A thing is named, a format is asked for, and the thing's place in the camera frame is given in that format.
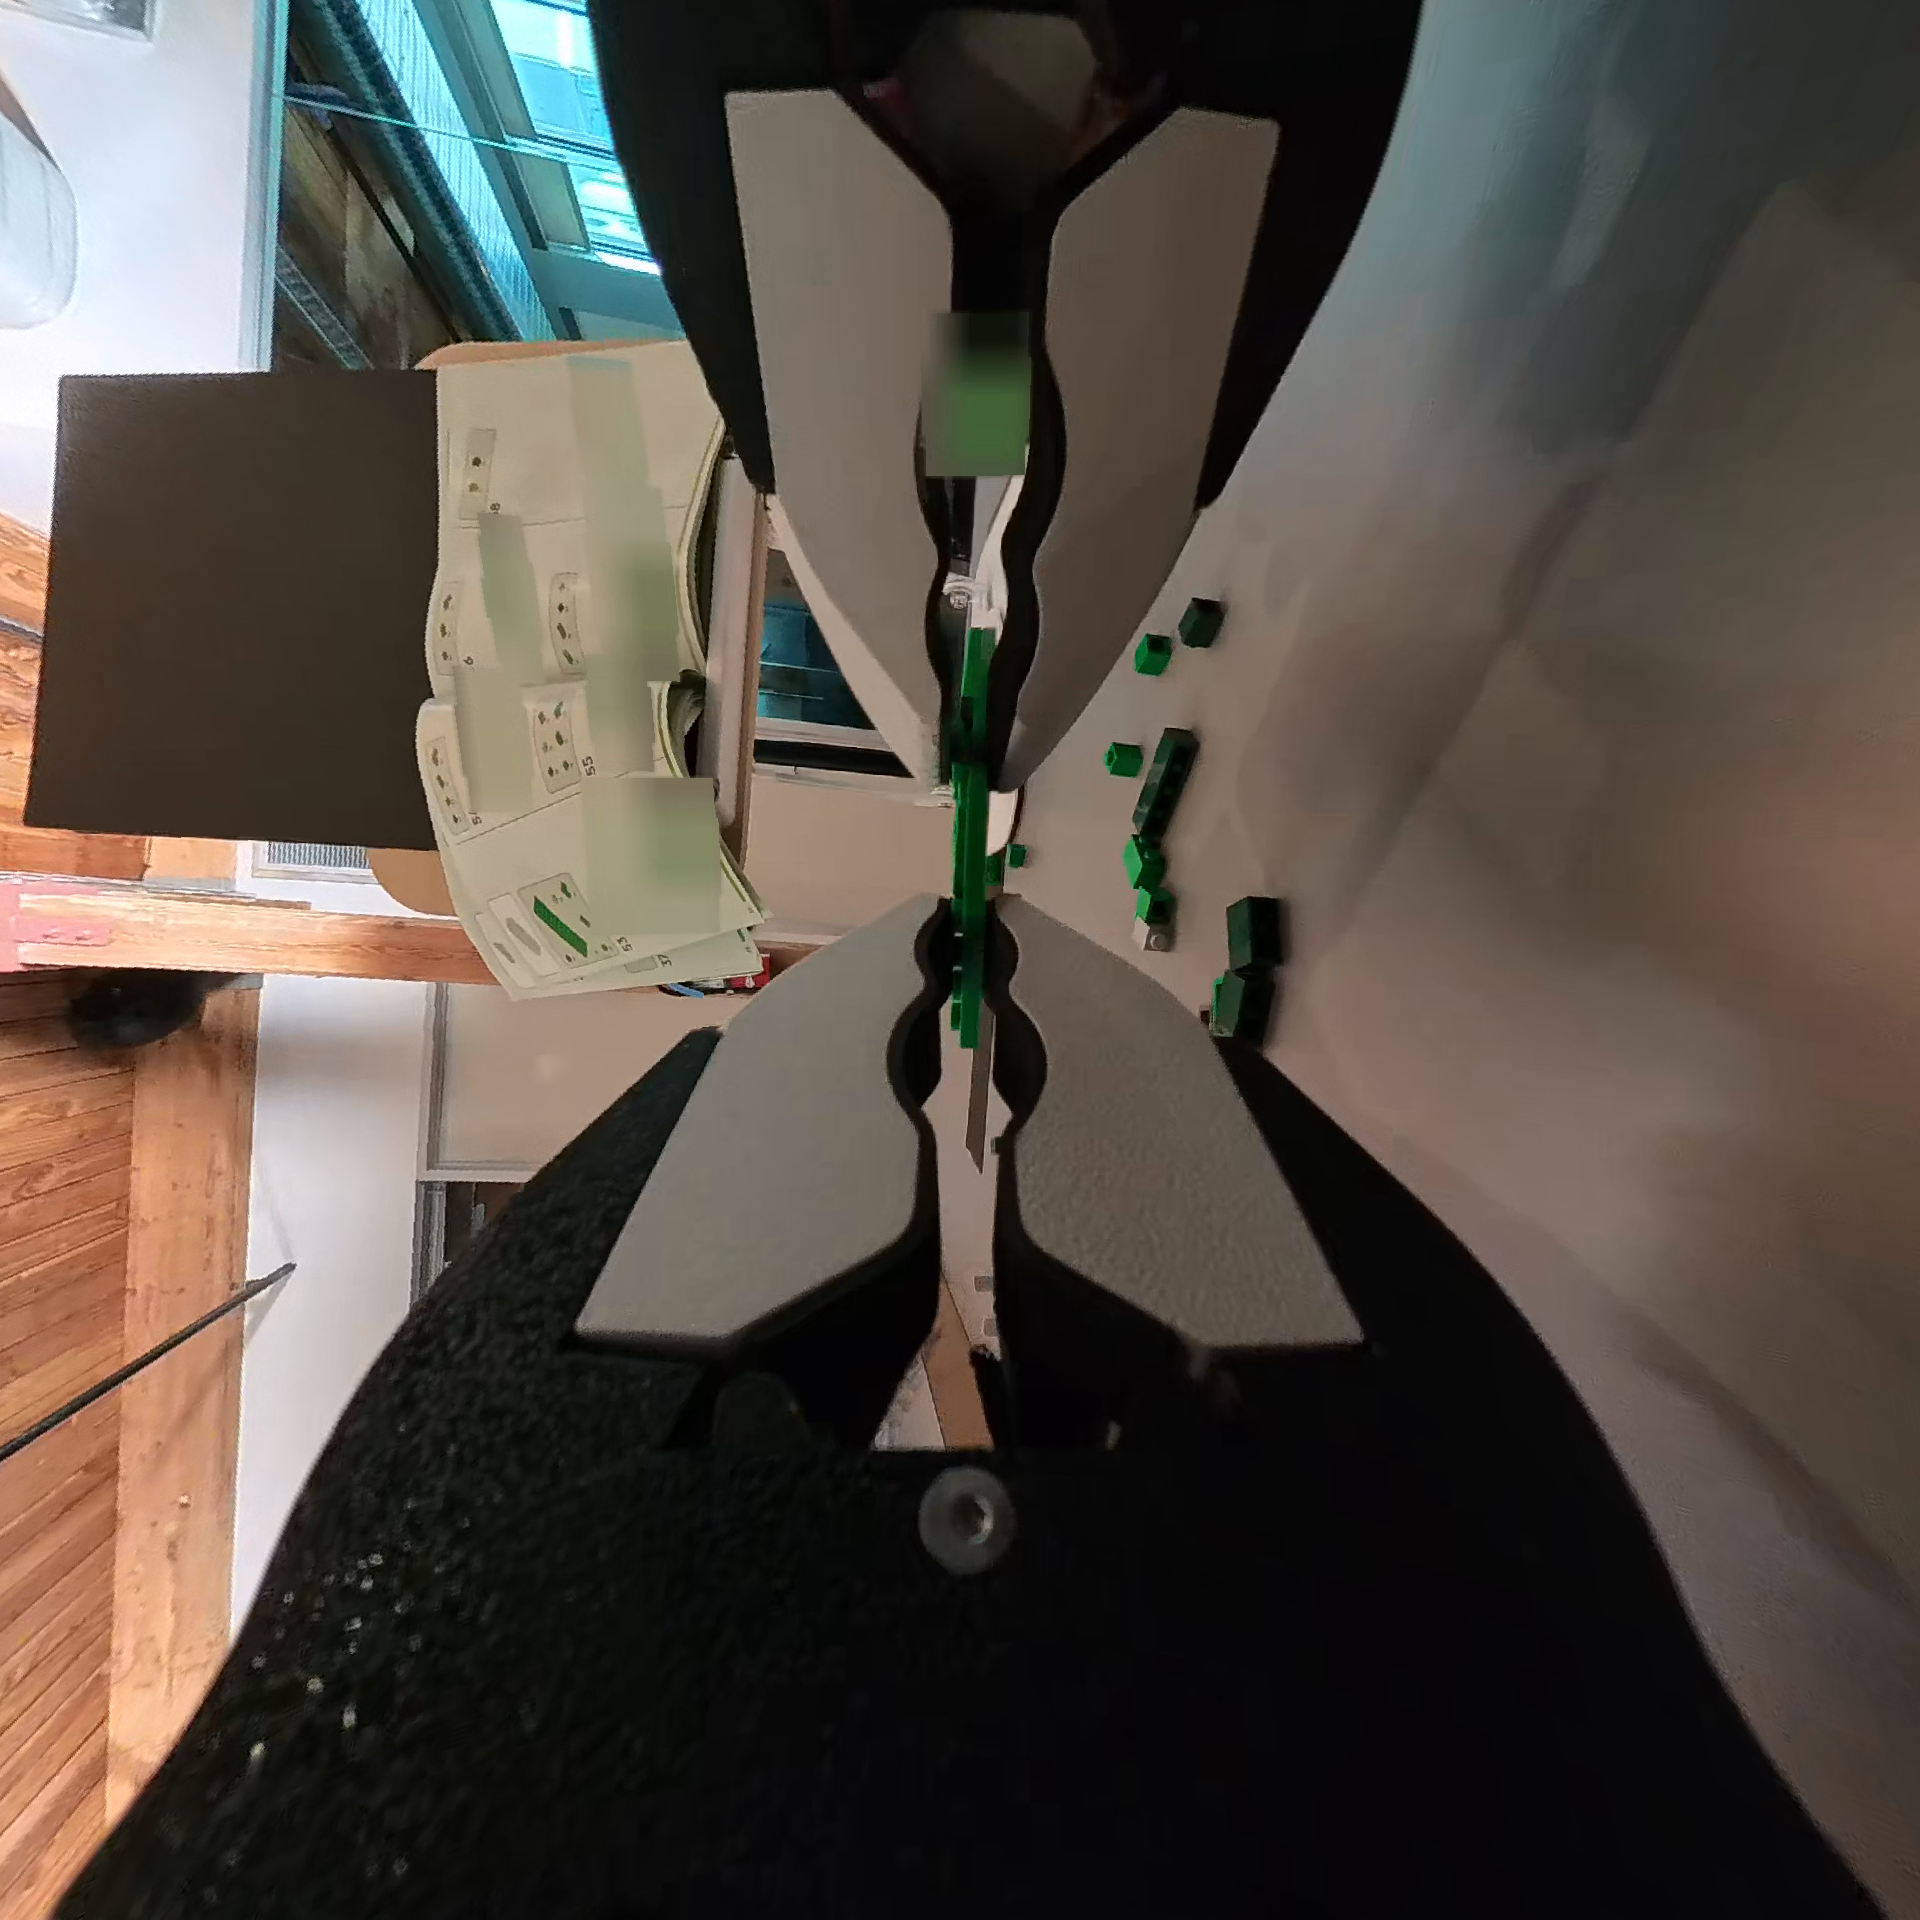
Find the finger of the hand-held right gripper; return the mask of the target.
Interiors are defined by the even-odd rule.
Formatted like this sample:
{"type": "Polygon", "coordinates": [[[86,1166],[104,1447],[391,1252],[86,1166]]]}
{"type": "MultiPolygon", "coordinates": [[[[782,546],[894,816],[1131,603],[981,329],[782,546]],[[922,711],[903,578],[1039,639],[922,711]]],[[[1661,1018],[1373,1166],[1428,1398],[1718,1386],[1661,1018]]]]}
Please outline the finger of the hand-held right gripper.
{"type": "Polygon", "coordinates": [[[1000,792],[1064,751],[1194,534],[1273,163],[1273,120],[1167,109],[1050,219],[1064,489],[1034,554],[1039,639],[1000,792]]]}
{"type": "Polygon", "coordinates": [[[922,363],[951,301],[937,187],[844,93],[727,93],[773,438],[773,534],[881,751],[937,782],[948,546],[922,518],[922,363]]]}

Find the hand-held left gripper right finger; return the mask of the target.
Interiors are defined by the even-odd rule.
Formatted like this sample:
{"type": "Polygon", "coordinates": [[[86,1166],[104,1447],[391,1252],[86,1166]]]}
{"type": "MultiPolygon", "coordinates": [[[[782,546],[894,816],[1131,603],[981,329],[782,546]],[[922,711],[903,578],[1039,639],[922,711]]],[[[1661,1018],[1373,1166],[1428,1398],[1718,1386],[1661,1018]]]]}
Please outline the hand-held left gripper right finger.
{"type": "Polygon", "coordinates": [[[1194,1349],[1355,1349],[1355,1315],[1209,1030],[1034,896],[1004,896],[1000,932],[1004,1018],[1039,1036],[1039,1092],[1004,1092],[1000,1225],[1194,1349]]]}

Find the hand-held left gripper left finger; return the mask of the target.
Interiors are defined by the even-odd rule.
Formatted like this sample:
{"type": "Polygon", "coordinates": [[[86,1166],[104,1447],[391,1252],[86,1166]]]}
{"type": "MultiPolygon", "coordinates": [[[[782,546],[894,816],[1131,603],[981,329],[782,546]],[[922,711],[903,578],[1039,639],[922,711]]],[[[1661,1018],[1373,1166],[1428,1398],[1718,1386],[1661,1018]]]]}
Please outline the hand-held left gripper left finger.
{"type": "Polygon", "coordinates": [[[626,1234],[574,1315],[574,1344],[648,1357],[738,1357],[864,1291],[894,1293],[894,1349],[937,1319],[927,1084],[948,896],[782,967],[710,1045],[626,1234]]]}

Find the green mosaic brick plate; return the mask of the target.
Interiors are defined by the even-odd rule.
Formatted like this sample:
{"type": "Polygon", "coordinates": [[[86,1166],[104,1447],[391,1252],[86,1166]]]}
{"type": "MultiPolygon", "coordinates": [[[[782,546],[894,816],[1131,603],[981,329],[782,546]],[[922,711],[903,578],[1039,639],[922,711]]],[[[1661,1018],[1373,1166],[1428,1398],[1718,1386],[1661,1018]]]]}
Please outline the green mosaic brick plate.
{"type": "Polygon", "coordinates": [[[948,717],[948,782],[951,782],[951,1000],[948,1022],[970,1057],[970,1166],[981,1171],[981,1107],[994,1107],[994,1018],[981,1018],[981,945],[994,945],[994,623],[970,623],[962,686],[948,717]]]}

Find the white desk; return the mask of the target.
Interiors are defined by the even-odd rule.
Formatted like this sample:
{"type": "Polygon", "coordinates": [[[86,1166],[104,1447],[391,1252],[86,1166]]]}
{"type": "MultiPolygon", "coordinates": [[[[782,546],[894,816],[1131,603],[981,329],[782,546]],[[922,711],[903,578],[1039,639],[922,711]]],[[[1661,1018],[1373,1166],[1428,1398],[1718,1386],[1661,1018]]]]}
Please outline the white desk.
{"type": "Polygon", "coordinates": [[[1107,744],[1194,725],[1184,1007],[1528,1315],[1753,1743],[1910,1912],[1920,7],[1424,7],[1355,244],[1023,795],[1131,952],[1107,744]]]}

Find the glass partition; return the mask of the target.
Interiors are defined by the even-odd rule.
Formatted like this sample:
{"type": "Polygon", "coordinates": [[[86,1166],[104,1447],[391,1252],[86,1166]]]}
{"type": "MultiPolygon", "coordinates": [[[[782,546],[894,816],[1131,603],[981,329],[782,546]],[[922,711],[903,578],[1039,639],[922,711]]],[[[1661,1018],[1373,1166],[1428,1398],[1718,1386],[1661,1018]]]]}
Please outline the glass partition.
{"type": "Polygon", "coordinates": [[[280,109],[397,198],[484,346],[681,346],[583,0],[290,0],[280,109]]]}

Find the scattered loose green bricks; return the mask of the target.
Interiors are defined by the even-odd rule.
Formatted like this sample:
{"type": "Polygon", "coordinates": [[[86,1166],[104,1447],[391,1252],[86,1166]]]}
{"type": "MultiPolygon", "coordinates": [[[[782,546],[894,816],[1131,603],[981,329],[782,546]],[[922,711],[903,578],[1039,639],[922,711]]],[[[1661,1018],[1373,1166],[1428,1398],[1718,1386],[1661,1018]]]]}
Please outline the scattered loose green bricks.
{"type": "Polygon", "coordinates": [[[1165,588],[1114,671],[1023,782],[1004,891],[1152,972],[1209,1030],[1279,1018],[1290,904],[1252,816],[1273,656],[1215,578],[1165,588]]]}

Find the brick building instruction booklet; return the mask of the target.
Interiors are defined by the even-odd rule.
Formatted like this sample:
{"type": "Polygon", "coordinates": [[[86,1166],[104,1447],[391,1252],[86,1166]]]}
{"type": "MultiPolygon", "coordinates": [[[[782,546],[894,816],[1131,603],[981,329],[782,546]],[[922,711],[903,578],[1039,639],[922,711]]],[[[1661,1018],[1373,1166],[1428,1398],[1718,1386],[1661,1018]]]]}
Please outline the brick building instruction booklet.
{"type": "Polygon", "coordinates": [[[410,717],[451,922],[510,1000],[754,972],[754,891],[698,769],[727,424],[687,346],[436,363],[410,717]]]}

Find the black flat panel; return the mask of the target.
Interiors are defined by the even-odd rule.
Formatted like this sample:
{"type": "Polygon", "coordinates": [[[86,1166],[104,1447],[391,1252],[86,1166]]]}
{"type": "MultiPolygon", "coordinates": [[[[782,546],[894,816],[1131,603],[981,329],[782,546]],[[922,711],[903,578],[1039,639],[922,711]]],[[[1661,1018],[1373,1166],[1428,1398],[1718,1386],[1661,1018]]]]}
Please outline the black flat panel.
{"type": "Polygon", "coordinates": [[[436,376],[64,376],[22,831],[430,854],[436,376]]]}

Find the white rounded object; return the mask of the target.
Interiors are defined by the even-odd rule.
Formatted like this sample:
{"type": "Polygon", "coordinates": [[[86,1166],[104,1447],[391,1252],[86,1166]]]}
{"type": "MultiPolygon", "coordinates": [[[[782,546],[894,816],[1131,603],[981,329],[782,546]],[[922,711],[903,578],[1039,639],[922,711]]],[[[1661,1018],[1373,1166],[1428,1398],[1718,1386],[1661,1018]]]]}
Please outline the white rounded object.
{"type": "Polygon", "coordinates": [[[77,198],[18,82],[0,82],[0,329],[42,329],[77,289],[77,198]]]}

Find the black metal rod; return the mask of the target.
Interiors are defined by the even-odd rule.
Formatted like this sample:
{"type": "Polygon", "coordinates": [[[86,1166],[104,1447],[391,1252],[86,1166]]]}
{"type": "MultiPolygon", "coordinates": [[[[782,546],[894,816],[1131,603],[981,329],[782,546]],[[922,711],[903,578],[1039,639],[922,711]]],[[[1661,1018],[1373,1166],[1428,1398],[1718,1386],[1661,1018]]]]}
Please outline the black metal rod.
{"type": "Polygon", "coordinates": [[[210,1338],[230,1315],[261,1305],[268,1291],[280,1291],[293,1262],[271,1262],[261,1278],[239,1278],[230,1305],[194,1315],[189,1329],[175,1329],[167,1344],[149,1344],[139,1357],[125,1357],[117,1377],[86,1383],[74,1404],[58,1404],[50,1417],[18,1431],[0,1447],[0,1457],[28,1454],[42,1437],[58,1437],[64,1417],[77,1417],[86,1404],[104,1404],[110,1386],[139,1383],[160,1357],[189,1349],[194,1338],[210,1338]]]}

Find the black round object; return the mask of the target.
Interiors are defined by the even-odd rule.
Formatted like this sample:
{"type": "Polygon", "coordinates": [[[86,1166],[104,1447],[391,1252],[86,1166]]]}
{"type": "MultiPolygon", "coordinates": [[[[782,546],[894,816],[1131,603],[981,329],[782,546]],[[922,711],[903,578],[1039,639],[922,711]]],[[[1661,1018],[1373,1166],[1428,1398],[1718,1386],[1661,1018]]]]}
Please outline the black round object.
{"type": "Polygon", "coordinates": [[[135,1057],[135,1045],[167,1045],[175,1030],[189,1030],[204,1018],[210,981],[204,972],[175,972],[175,967],[117,967],[117,972],[86,972],[64,1007],[64,1030],[86,1057],[135,1057]]]}

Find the red metal bracket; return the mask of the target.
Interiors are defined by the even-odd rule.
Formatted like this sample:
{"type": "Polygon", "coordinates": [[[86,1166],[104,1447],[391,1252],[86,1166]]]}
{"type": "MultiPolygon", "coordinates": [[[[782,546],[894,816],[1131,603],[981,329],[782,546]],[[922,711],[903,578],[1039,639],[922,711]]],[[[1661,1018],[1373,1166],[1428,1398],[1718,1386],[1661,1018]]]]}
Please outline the red metal bracket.
{"type": "Polygon", "coordinates": [[[0,883],[0,972],[74,967],[110,952],[110,896],[42,874],[0,883]]]}

